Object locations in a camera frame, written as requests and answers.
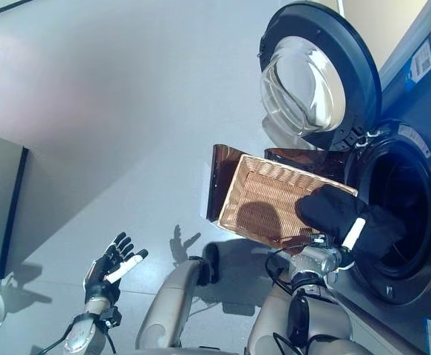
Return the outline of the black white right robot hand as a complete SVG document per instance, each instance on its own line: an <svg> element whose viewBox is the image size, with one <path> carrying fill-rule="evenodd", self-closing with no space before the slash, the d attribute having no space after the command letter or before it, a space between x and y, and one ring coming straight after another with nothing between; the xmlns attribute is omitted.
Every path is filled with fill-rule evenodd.
<svg viewBox="0 0 431 355"><path fill-rule="evenodd" d="M340 270L348 270L354 265L355 260L353 256L353 248L358 241L365 224L366 220L358 217L343 240L340 248L342 256L342 261L339 265Z"/></svg>

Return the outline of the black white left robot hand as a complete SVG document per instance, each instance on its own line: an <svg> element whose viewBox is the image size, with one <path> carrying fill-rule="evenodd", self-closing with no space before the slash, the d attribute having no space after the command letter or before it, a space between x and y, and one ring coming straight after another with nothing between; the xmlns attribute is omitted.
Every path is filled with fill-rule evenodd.
<svg viewBox="0 0 431 355"><path fill-rule="evenodd" d="M145 248L134 253L134 247L132 239L121 232L92 262L83 281L85 303L99 297L107 299L111 305L118 301L121 279L149 255Z"/></svg>

